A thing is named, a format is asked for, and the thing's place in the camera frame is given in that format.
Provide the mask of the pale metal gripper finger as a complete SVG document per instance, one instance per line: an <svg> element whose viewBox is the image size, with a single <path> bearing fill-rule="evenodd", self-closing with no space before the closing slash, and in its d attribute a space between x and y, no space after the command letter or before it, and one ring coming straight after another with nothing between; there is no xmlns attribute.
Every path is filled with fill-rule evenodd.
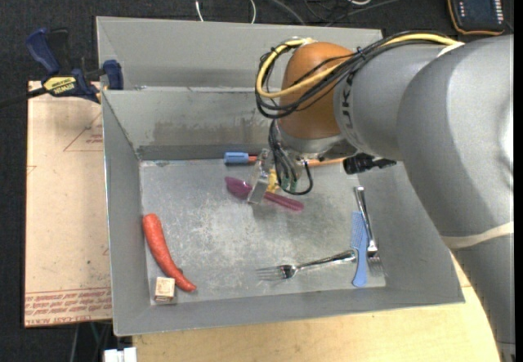
<svg viewBox="0 0 523 362"><path fill-rule="evenodd" d="M254 162L253 170L249 178L250 185L255 188L258 185L267 185L270 176L270 150L262 149Z"/></svg>
<svg viewBox="0 0 523 362"><path fill-rule="evenodd" d="M267 171L260 171L252 174L248 180L251 191L248 194L249 203L260 203L269 185L269 175Z"/></svg>

